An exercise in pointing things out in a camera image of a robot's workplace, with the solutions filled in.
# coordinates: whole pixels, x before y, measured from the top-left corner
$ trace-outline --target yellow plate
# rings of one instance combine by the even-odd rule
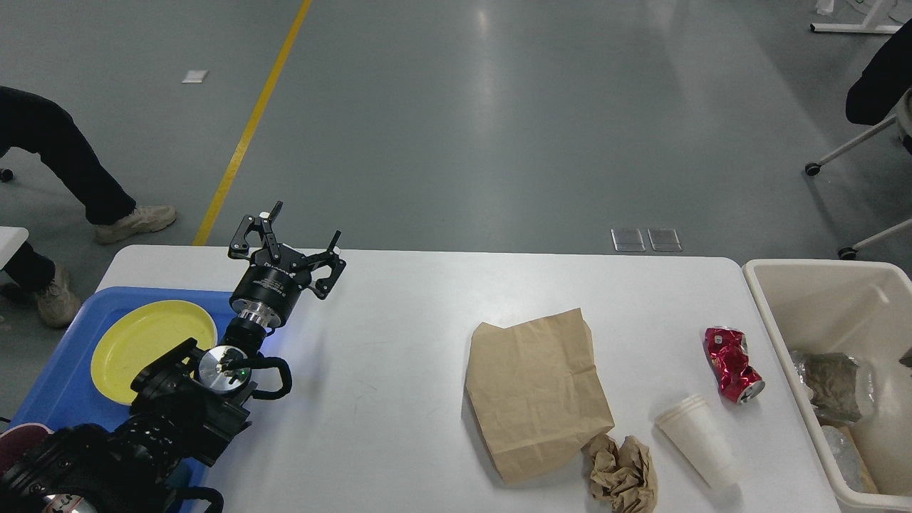
[[[215,346],[215,321],[198,305],[169,299],[133,310],[98,341],[91,365],[95,388],[115,403],[132,403],[133,378],[188,337],[204,351]]]

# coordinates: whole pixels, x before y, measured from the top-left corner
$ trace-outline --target red can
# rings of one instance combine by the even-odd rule
[[[706,330],[704,341],[723,397],[747,403],[762,392],[766,383],[748,363],[744,333],[716,326]]]

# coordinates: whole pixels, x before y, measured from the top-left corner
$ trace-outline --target yellow floor line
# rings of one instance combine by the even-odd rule
[[[227,196],[228,191],[231,190],[234,176],[237,174],[238,168],[241,167],[241,161],[247,153],[247,147],[250,146],[250,140],[254,137],[254,133],[256,133],[256,126],[260,123],[260,118],[263,117],[263,111],[266,109],[266,104],[269,103],[269,97],[273,94],[275,83],[279,80],[279,75],[282,74],[282,68],[285,66],[285,60],[288,59],[288,53],[291,52],[291,47],[295,43],[298,30],[301,28],[301,24],[304,23],[305,16],[307,16],[310,2],[311,0],[304,0],[304,2],[301,3],[301,8],[298,9],[297,16],[295,16],[295,22],[291,25],[291,28],[288,29],[288,36],[285,37],[282,49],[279,50],[279,55],[275,58],[273,70],[269,72],[269,78],[266,79],[266,84],[260,92],[260,98],[256,101],[254,111],[250,114],[250,119],[247,120],[247,126],[244,127],[244,134],[241,135],[241,140],[237,142],[237,147],[234,148],[234,155],[232,156],[231,161],[228,162],[228,169],[225,170],[222,181],[219,183],[219,188],[215,190],[212,202],[209,203],[209,209],[206,210],[206,216],[202,219],[200,229],[197,230],[196,237],[193,238],[194,246],[204,246],[209,239],[212,225],[215,224],[215,219],[218,218],[219,212],[222,210],[225,196]]]

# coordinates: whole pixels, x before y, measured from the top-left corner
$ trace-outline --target white bin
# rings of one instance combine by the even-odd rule
[[[912,282],[896,266],[838,260],[752,260],[744,276],[830,485],[845,504],[912,511]],[[804,394],[789,351],[844,352],[874,368],[876,411],[852,436],[879,494],[850,489]]]

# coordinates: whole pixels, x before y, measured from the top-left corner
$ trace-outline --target sneaker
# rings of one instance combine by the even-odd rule
[[[76,317],[82,301],[69,289],[69,273],[54,265],[54,279],[44,290],[35,293],[38,316],[51,328],[65,328]]]
[[[114,244],[129,236],[157,232],[177,219],[177,210],[169,204],[138,206],[133,212],[113,225],[96,225],[95,242]]]

